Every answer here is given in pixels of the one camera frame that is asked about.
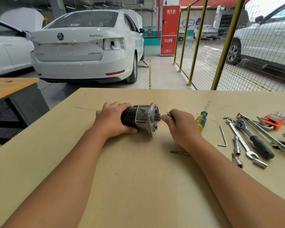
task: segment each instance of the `concrete floor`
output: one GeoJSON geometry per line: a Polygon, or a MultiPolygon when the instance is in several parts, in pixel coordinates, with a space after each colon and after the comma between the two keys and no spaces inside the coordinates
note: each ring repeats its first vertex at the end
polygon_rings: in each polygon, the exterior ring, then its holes
{"type": "MultiPolygon", "coordinates": [[[[193,72],[192,83],[198,90],[210,90],[225,39],[202,40],[193,72]]],[[[196,40],[188,36],[185,43],[182,70],[189,76],[196,40]]],[[[176,62],[180,63],[183,41],[178,41],[176,62]]],[[[218,90],[285,91],[285,73],[272,68],[224,65],[218,90]]]]}
{"type": "MultiPolygon", "coordinates": [[[[151,88],[152,89],[194,89],[193,87],[186,86],[188,79],[182,74],[177,72],[177,66],[173,65],[173,57],[159,57],[159,47],[147,48],[145,50],[144,61],[151,65],[151,88]]],[[[80,87],[90,88],[136,88],[148,89],[149,88],[149,68],[140,61],[138,63],[138,75],[136,83],[130,84],[123,81],[106,83],[106,84],[65,84],[65,83],[47,83],[40,80],[38,86],[49,106],[50,109],[55,107],[59,102],[70,96],[80,87]]],[[[18,77],[38,77],[35,71],[22,71],[18,73],[18,77]]]]}

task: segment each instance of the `starter motor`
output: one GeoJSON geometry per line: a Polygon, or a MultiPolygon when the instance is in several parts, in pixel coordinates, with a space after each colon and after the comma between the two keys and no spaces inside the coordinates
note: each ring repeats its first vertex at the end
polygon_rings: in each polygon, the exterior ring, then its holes
{"type": "Polygon", "coordinates": [[[136,129],[147,130],[151,137],[154,137],[157,130],[157,123],[161,116],[156,104],[134,105],[122,112],[121,121],[125,126],[135,127],[136,129]]]}

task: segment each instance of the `car tire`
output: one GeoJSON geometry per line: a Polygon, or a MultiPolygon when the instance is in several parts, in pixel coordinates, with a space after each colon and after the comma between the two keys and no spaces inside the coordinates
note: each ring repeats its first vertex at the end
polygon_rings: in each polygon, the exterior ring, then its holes
{"type": "Polygon", "coordinates": [[[233,39],[228,50],[226,63],[230,65],[236,65],[241,60],[241,43],[238,39],[233,39]]]}
{"type": "Polygon", "coordinates": [[[145,59],[145,44],[143,44],[143,55],[140,60],[144,60],[144,59],[145,59]]]}
{"type": "Polygon", "coordinates": [[[126,78],[126,81],[128,83],[135,83],[136,80],[137,80],[137,58],[136,58],[136,55],[134,54],[133,70],[132,70],[131,75],[126,78]]]}

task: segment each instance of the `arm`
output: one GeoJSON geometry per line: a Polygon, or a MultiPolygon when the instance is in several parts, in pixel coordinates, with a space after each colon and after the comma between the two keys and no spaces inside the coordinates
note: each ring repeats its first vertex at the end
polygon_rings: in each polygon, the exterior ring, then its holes
{"type": "Polygon", "coordinates": [[[8,218],[2,228],[77,227],[90,196],[97,159],[109,137],[137,133],[122,125],[127,103],[106,102],[96,112],[93,126],[61,163],[37,186],[8,218]]]}
{"type": "Polygon", "coordinates": [[[236,166],[201,136],[192,114],[163,115],[171,135],[203,170],[234,228],[285,228],[285,200],[236,166]]]}

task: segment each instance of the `car jack stand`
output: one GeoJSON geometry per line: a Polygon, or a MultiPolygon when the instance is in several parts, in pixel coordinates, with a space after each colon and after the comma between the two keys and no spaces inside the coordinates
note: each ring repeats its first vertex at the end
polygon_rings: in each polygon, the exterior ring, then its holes
{"type": "MultiPolygon", "coordinates": [[[[145,63],[145,61],[144,60],[141,60],[143,63],[145,63]]],[[[147,63],[145,63],[145,65],[149,68],[149,66],[147,65],[147,63]]]]}

